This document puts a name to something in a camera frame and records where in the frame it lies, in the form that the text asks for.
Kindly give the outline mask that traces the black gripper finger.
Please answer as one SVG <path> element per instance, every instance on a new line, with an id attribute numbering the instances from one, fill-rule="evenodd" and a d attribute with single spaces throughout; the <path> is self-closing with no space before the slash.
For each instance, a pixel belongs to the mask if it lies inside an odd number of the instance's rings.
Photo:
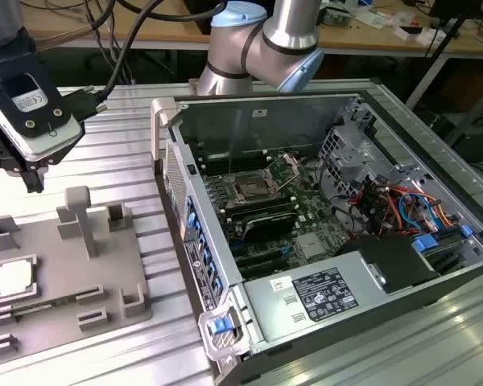
<path id="1" fill-rule="evenodd" d="M 44 189 L 43 174 L 45 173 L 45 161 L 22 162 L 22 179 L 28 193 L 41 193 Z"/>

